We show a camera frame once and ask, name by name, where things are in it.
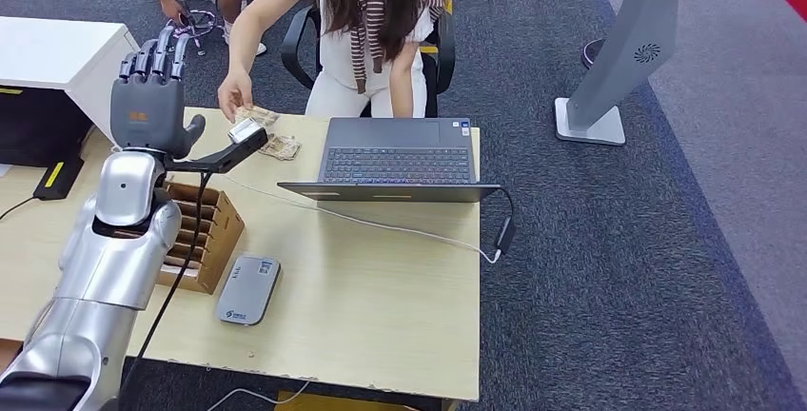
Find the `person's right hand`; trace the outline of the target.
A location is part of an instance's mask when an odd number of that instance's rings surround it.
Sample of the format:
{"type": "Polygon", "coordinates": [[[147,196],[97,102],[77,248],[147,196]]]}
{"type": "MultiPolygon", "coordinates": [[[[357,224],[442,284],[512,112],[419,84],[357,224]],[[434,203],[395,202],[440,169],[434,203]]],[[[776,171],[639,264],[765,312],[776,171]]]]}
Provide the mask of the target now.
{"type": "Polygon", "coordinates": [[[231,124],[240,108],[252,109],[251,79],[243,68],[231,68],[218,88],[219,109],[231,124]]]}

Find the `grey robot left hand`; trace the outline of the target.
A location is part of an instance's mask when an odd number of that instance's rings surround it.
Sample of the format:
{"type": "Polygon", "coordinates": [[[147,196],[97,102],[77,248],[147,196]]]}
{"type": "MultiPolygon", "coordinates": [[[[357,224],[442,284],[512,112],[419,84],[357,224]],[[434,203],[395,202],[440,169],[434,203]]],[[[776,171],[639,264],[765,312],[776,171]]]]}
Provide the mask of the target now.
{"type": "Polygon", "coordinates": [[[188,156],[201,137],[206,120],[184,123],[185,50],[189,37],[171,38],[174,27],[164,27],[121,62],[112,84],[110,127],[117,146],[145,148],[174,160],[188,156]]]}

